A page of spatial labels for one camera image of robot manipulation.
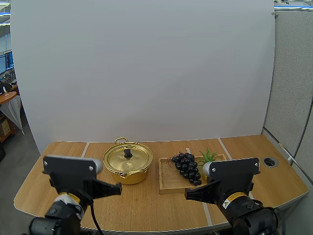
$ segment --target gray floor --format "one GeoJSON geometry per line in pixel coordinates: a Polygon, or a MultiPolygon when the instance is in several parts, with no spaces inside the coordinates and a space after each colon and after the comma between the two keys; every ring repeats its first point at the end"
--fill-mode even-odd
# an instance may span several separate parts
{"type": "Polygon", "coordinates": [[[13,199],[40,157],[23,109],[21,120],[25,135],[17,134],[3,142],[6,152],[0,162],[0,235],[28,233],[32,216],[14,208],[13,199]]]}

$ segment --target computer monitor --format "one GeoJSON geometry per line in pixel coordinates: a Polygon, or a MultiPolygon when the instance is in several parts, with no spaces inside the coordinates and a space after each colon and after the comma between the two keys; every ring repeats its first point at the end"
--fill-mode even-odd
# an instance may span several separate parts
{"type": "Polygon", "coordinates": [[[13,54],[12,52],[6,53],[5,54],[5,58],[6,58],[6,70],[9,70],[11,68],[14,67],[14,63],[13,63],[13,54]]]}
{"type": "Polygon", "coordinates": [[[0,55],[0,73],[3,73],[6,71],[6,56],[0,55]]]}

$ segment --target lid knob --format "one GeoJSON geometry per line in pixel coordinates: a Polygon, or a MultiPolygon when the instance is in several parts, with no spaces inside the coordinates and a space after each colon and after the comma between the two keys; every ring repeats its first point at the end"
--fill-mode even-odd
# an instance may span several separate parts
{"type": "Polygon", "coordinates": [[[127,159],[131,158],[133,156],[132,153],[131,153],[131,149],[130,148],[124,149],[124,153],[125,153],[124,157],[127,158],[127,159]]]}

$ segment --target artificial plant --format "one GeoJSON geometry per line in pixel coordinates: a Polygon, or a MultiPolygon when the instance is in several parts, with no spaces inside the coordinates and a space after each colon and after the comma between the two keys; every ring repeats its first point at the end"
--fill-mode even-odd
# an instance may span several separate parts
{"type": "Polygon", "coordinates": [[[217,153],[212,153],[212,155],[210,155],[210,150],[208,147],[206,148],[206,153],[204,154],[203,152],[201,152],[201,154],[204,157],[204,161],[200,160],[199,162],[202,162],[203,164],[199,166],[203,166],[205,163],[208,163],[208,162],[214,162],[215,161],[214,157],[217,156],[217,153]]]}

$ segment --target ceiling light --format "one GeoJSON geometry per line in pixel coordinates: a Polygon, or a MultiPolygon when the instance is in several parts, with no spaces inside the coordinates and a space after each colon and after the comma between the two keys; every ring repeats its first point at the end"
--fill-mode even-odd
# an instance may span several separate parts
{"type": "Polygon", "coordinates": [[[0,6],[9,6],[11,3],[7,1],[0,1],[0,6]]]}
{"type": "Polygon", "coordinates": [[[11,25],[11,23],[10,22],[8,22],[8,23],[0,23],[0,26],[6,26],[6,25],[11,25]]]}

